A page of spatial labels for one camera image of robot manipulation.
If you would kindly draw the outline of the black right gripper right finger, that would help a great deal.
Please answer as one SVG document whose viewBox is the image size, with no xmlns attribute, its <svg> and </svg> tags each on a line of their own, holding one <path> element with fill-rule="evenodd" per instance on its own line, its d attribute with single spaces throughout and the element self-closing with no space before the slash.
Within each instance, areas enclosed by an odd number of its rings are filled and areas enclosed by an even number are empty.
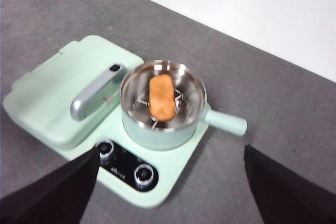
<svg viewBox="0 0 336 224">
<path fill-rule="evenodd" d="M 245 171 L 264 223 L 335 223 L 335 194 L 308 181 L 251 145 Z"/>
</svg>

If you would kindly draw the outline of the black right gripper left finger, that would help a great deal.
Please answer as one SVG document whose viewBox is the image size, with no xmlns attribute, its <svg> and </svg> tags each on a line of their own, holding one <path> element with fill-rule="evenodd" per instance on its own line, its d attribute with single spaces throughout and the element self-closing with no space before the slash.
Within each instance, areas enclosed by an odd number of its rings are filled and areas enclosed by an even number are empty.
<svg viewBox="0 0 336 224">
<path fill-rule="evenodd" d="M 1 199 L 1 223 L 79 223 L 96 184 L 100 150 L 67 162 Z"/>
</svg>

